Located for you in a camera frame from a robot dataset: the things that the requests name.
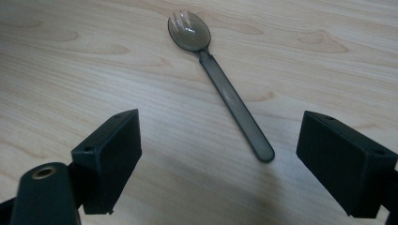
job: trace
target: spoon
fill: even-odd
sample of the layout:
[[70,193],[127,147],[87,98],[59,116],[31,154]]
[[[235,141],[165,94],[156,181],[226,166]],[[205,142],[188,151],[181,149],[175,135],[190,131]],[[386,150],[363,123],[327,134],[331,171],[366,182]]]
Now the spoon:
[[211,35],[207,25],[191,12],[173,13],[174,23],[169,18],[168,29],[173,41],[181,49],[194,53],[213,82],[229,112],[250,144],[255,156],[262,162],[270,162],[275,153],[266,136],[255,122],[237,91],[228,81],[216,59],[208,51]]

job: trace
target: wooden table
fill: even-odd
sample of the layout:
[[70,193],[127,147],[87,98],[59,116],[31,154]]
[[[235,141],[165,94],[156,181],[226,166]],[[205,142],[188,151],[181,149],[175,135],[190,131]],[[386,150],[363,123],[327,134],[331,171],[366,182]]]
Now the wooden table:
[[[197,58],[170,39],[197,13],[276,151],[259,162]],[[348,217],[297,158],[304,111],[398,152],[396,1],[1,1],[0,201],[110,116],[140,113],[143,156],[83,224],[384,224]]]

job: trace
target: wood grain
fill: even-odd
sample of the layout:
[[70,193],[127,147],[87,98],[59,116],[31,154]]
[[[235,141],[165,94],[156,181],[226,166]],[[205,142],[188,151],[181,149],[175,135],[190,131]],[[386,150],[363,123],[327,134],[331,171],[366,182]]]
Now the wood grain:
[[[197,13],[276,151],[258,162],[197,58]],[[111,115],[139,109],[143,157],[111,216],[83,224],[384,224],[347,217],[296,156],[305,110],[398,152],[396,1],[1,1],[0,201]]]

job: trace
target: utensil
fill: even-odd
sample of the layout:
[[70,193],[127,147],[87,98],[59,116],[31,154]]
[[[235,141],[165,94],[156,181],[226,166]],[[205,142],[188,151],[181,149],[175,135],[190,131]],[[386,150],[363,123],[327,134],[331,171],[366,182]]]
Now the utensil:
[[216,59],[208,51],[211,35],[205,22],[189,11],[179,11],[179,15],[173,13],[173,17],[173,20],[169,18],[168,21],[168,29],[173,41],[181,49],[198,56],[200,64],[213,82],[229,112],[234,116],[255,156],[263,162],[272,161],[275,153],[266,136],[228,81]]

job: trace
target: translucent gray utensil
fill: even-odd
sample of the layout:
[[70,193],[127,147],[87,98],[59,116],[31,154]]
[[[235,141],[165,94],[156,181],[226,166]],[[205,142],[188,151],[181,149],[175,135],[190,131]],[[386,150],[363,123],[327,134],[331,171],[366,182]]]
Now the translucent gray utensil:
[[211,35],[205,22],[191,12],[179,11],[177,14],[173,13],[173,17],[174,19],[169,18],[168,22],[169,33],[173,41],[181,49],[198,56],[200,64],[210,77],[229,112],[237,121],[255,156],[263,162],[272,161],[275,153],[266,136],[255,123],[216,59],[208,52]]

